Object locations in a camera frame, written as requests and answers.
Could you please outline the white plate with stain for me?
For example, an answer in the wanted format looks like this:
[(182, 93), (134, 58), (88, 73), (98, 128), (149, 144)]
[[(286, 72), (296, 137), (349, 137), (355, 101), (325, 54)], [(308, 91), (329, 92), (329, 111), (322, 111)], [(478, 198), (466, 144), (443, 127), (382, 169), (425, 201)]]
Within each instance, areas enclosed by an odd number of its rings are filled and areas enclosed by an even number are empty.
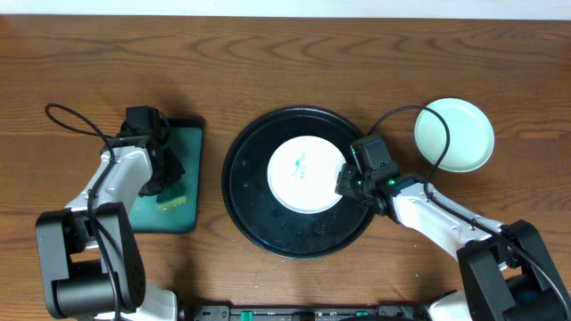
[(282, 143), (267, 167), (269, 190), (280, 204), (301, 214), (333, 208), (342, 196), (335, 192), (346, 163), (341, 151), (317, 136), (297, 136)]

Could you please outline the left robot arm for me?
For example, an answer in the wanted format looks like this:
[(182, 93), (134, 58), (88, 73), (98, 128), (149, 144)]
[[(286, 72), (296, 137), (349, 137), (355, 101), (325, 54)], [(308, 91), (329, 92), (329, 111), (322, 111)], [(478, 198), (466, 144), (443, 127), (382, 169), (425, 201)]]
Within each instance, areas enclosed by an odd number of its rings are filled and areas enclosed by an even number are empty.
[(184, 169), (151, 136), (106, 142), (80, 195), (35, 225), (46, 308), (56, 319), (187, 320), (173, 291), (145, 277), (128, 214), (139, 194), (155, 195)]

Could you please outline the mint plate with stain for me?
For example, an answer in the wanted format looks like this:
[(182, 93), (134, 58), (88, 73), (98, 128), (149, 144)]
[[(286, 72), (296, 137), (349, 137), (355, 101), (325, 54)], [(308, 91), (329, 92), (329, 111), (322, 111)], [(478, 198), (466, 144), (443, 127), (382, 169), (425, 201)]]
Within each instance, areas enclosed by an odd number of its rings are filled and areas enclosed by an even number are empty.
[(491, 121), (474, 104), (459, 98), (428, 104), (417, 117), (414, 138), (432, 164), (448, 146), (439, 168), (457, 173), (481, 168), (491, 158), (495, 143)]

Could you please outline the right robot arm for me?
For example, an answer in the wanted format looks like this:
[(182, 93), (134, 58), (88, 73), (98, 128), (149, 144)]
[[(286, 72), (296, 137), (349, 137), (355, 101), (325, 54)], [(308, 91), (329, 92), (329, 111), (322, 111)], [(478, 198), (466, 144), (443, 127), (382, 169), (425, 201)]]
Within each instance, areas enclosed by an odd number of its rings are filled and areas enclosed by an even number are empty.
[(345, 164), (335, 190), (413, 229), (459, 264), (463, 291), (424, 307), (427, 320), (568, 320), (570, 296), (537, 229), (485, 218), (395, 165), (360, 172)]

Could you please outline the green and yellow sponge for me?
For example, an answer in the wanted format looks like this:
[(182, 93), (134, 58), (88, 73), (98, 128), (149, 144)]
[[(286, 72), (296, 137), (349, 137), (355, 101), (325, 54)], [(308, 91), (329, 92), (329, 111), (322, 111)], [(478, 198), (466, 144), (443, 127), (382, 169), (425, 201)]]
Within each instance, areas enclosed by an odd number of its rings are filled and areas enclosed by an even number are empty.
[(186, 202), (186, 187), (179, 181), (173, 185), (166, 187), (156, 197), (156, 208), (158, 210), (167, 210), (172, 207), (184, 204)]

